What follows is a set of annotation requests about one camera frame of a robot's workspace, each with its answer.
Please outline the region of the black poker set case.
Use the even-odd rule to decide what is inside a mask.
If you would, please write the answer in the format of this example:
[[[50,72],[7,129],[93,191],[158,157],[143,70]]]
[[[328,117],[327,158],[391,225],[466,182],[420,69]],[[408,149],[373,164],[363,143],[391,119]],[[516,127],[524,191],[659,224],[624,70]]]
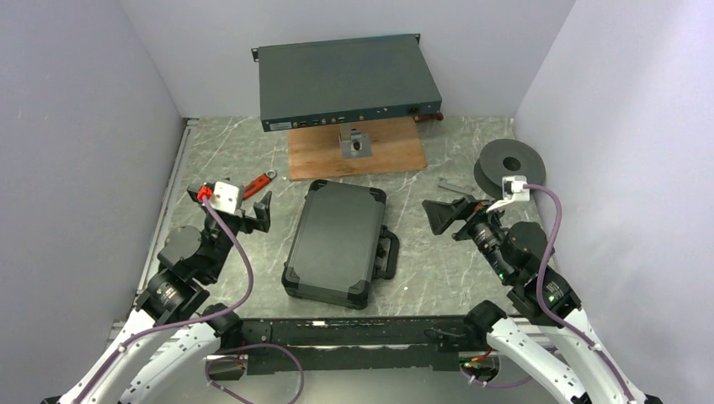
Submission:
[[[318,179],[307,191],[281,283],[288,296],[363,310],[396,274],[400,242],[382,189]]]

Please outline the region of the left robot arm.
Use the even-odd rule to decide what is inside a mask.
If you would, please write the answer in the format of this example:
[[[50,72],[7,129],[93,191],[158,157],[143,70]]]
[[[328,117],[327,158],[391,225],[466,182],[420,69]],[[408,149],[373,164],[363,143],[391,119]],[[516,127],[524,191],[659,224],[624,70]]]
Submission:
[[[268,232],[272,194],[254,203],[253,216],[241,205],[244,188],[227,181],[188,187],[190,198],[205,213],[202,228],[179,226],[157,254],[158,271],[138,295],[125,325],[90,370],[69,391],[47,397],[47,403],[148,403],[179,376],[189,360],[216,350],[235,351],[242,341],[242,320],[231,306],[203,307],[231,250],[247,269],[247,254],[237,234]]]

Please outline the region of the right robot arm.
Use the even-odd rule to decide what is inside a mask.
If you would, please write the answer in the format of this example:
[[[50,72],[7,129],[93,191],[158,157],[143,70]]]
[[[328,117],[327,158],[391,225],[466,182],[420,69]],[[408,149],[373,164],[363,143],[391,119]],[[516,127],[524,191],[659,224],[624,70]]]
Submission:
[[[573,287],[549,264],[554,251],[535,222],[503,226],[494,203],[471,196],[422,203],[431,231],[464,225],[455,241],[473,242],[508,287],[508,299],[551,342],[541,346],[495,303],[484,300],[463,318],[464,338],[474,349],[490,347],[507,356],[560,403],[659,403],[636,387],[594,332]]]

